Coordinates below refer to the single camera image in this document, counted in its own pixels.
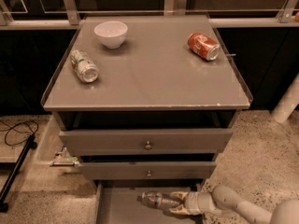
white pipe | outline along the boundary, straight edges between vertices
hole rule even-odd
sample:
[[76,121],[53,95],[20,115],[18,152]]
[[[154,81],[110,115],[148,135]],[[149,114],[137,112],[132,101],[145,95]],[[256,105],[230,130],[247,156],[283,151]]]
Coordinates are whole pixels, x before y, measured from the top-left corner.
[[272,112],[272,117],[279,123],[288,119],[292,111],[299,104],[299,74],[292,82],[286,93],[283,95],[278,105]]
[[270,224],[299,223],[299,200],[287,200],[279,204],[273,212]]
[[250,224],[270,223],[272,214],[269,211],[243,199],[234,190],[228,187],[218,185],[213,189],[212,197],[220,209],[233,210]]

crushed plastic bottle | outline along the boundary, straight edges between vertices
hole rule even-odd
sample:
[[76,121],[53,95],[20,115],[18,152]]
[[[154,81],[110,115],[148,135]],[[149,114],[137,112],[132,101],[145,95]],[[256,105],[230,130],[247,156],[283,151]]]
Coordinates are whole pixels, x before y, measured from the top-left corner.
[[183,201],[158,191],[148,191],[142,193],[141,203],[147,207],[168,211],[169,208],[183,204]]

open drawer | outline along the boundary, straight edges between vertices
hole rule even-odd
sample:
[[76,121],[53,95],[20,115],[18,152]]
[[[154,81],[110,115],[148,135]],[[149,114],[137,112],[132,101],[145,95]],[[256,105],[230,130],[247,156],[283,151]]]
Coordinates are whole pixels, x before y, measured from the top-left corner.
[[159,188],[106,188],[98,185],[96,224],[195,224],[202,223],[202,217],[181,217],[141,204],[143,192],[159,191],[169,194],[173,191],[191,191],[190,187]]

soda can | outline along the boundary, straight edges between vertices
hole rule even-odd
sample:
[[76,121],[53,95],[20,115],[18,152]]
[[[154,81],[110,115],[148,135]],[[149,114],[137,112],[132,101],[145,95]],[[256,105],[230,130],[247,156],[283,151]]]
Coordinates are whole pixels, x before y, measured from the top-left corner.
[[221,46],[212,38],[201,33],[193,33],[188,38],[189,48],[207,61],[218,57]]
[[98,78],[99,70],[86,52],[75,49],[70,58],[72,67],[81,81],[91,83]]

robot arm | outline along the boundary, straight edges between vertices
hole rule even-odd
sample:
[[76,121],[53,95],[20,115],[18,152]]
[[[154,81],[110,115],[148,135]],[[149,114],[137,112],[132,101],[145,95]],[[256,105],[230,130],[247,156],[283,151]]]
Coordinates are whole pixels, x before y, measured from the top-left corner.
[[184,201],[170,211],[177,215],[210,213],[220,217],[242,216],[250,224],[269,224],[272,214],[262,207],[246,201],[235,191],[218,185],[212,192],[173,192],[173,197]]

